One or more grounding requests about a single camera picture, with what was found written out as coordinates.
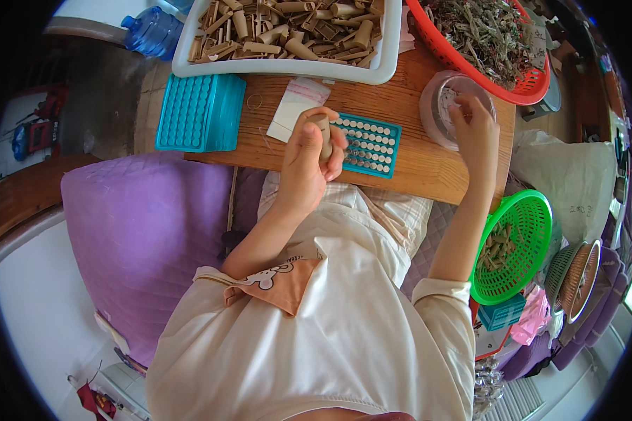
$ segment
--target person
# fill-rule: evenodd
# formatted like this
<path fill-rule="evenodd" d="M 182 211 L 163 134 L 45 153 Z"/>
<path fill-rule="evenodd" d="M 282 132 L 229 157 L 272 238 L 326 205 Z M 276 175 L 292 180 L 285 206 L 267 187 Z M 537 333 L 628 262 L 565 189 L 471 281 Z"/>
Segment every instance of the person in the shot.
<path fill-rule="evenodd" d="M 475 97 L 450 109 L 468 190 L 428 277 L 399 287 L 432 201 L 332 182 L 345 136 L 295 124 L 257 225 L 216 270 L 200 267 L 147 372 L 157 421 L 468 420 L 471 273 L 495 188 L 499 127 Z"/>

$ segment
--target left hand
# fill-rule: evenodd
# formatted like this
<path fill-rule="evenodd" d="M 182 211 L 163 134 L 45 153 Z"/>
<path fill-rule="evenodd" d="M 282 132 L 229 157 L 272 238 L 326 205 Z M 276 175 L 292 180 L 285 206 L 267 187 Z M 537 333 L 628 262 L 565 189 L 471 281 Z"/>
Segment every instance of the left hand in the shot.
<path fill-rule="evenodd" d="M 300 114 L 288 140 L 286 156 L 281 169 L 281 181 L 273 207 L 282 214 L 305 218 L 319 204 L 325 191 L 325 183 L 337 178 L 342 172 L 344 149 L 348 142 L 342 130 L 330 126 L 332 155 L 328 162 L 319 163 L 323 137 L 321 131 L 307 118 L 316 114 L 327 114 L 330 121 L 339 114 L 321 106 Z"/>

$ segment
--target wooden table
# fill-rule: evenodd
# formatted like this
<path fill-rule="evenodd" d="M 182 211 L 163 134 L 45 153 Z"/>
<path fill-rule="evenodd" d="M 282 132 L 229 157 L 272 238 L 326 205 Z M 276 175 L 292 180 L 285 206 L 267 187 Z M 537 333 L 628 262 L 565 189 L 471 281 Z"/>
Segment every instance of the wooden table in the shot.
<path fill-rule="evenodd" d="M 397 148 L 396 170 L 392 179 L 343 171 L 337 181 L 409 193 L 458 205 L 468 187 L 468 171 L 457 152 L 433 143 L 424 132 L 419 117 L 419 98 L 432 76 L 444 66 L 421 41 L 416 50 L 398 56 L 395 76 L 379 86 L 338 81 L 326 106 L 343 113 L 393 122 L 402 126 Z M 241 75 L 248 85 L 244 97 L 236 150 L 185 154 L 185 159 L 280 171 L 286 144 L 265 136 L 290 78 Z M 249 110 L 245 100 L 260 94 L 262 105 Z M 501 125 L 499 167 L 492 209 L 498 207 L 506 187 L 515 129 L 515 106 L 494 98 L 497 121 Z"/>

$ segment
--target cartoon print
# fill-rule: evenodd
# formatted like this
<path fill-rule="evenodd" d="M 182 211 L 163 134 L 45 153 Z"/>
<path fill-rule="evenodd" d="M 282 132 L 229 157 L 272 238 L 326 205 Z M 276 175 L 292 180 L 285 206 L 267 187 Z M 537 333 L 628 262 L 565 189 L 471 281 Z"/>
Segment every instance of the cartoon print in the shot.
<path fill-rule="evenodd" d="M 274 286 L 275 274 L 286 274 L 291 271 L 292 263 L 286 263 L 284 265 L 270 267 L 269 269 L 265 269 L 262 272 L 258 272 L 254 275 L 250 275 L 244 280 L 238 281 L 236 283 L 250 286 L 253 285 L 255 282 L 258 282 L 261 290 L 269 290 L 272 286 Z"/>

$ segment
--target sleeve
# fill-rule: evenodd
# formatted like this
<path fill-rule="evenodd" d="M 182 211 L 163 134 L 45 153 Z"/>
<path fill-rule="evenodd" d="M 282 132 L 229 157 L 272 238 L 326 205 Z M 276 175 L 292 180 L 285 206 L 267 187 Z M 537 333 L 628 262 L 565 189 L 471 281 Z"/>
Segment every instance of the sleeve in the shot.
<path fill-rule="evenodd" d="M 475 385 L 475 333 L 471 322 L 470 283 L 425 278 L 412 294 L 459 390 L 467 418 L 472 416 Z"/>

